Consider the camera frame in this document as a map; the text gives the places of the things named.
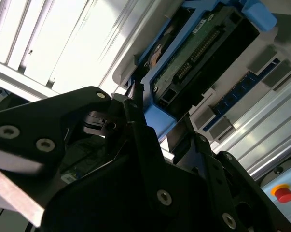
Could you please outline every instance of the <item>bolt head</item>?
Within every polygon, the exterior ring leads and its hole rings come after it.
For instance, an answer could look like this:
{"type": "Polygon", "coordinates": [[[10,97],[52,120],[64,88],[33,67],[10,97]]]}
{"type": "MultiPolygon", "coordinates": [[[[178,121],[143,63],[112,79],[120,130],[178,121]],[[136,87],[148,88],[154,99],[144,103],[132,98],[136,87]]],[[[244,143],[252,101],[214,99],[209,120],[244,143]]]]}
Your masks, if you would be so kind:
{"type": "Polygon", "coordinates": [[[36,142],[36,147],[38,150],[43,152],[53,151],[55,148],[55,143],[51,139],[39,139],[36,142]]]}
{"type": "Polygon", "coordinates": [[[0,137],[3,139],[14,139],[20,135],[20,130],[12,125],[0,127],[0,137]]]}
{"type": "Polygon", "coordinates": [[[200,139],[203,141],[203,142],[206,142],[207,139],[203,136],[203,135],[200,135],[200,139]]]}
{"type": "Polygon", "coordinates": [[[226,225],[232,229],[235,230],[236,229],[236,221],[233,219],[233,217],[228,214],[228,213],[223,213],[222,214],[222,219],[224,221],[224,223],[226,223],[226,225]]]}
{"type": "Polygon", "coordinates": [[[171,195],[163,189],[157,191],[157,198],[165,206],[169,206],[172,203],[171,195]]]}
{"type": "Polygon", "coordinates": [[[226,157],[227,157],[228,160],[232,160],[233,159],[232,156],[230,156],[229,153],[225,153],[225,155],[226,155],[226,157]]]}
{"type": "Polygon", "coordinates": [[[97,96],[99,96],[100,98],[105,98],[106,97],[106,95],[104,95],[103,93],[100,93],[100,92],[97,93],[97,96]]]}

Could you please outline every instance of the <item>red emergency stop button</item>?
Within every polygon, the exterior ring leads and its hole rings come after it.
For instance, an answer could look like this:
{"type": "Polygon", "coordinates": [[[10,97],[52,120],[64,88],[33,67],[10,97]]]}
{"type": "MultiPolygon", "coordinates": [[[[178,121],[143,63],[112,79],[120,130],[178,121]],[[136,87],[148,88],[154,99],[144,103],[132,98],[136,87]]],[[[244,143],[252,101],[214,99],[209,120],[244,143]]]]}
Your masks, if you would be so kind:
{"type": "Polygon", "coordinates": [[[287,203],[291,201],[291,191],[284,187],[275,191],[275,196],[280,203],[287,203]]]}
{"type": "Polygon", "coordinates": [[[275,196],[280,203],[291,201],[291,191],[288,184],[276,185],[271,190],[271,195],[275,196]]]}

